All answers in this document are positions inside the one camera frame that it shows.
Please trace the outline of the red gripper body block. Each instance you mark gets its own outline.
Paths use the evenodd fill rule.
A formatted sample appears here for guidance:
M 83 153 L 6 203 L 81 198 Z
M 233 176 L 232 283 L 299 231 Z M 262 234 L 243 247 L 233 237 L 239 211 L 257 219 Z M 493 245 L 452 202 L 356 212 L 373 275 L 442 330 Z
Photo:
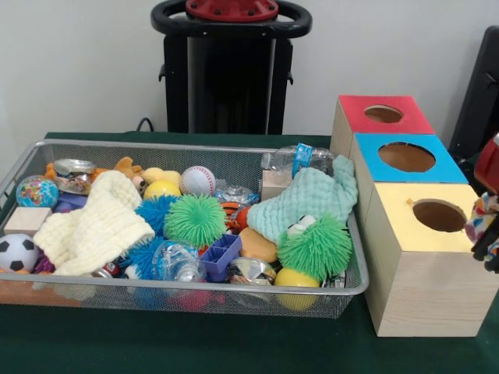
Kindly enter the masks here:
M 493 136 L 481 151 L 474 168 L 475 179 L 489 192 L 498 194 L 498 137 Z

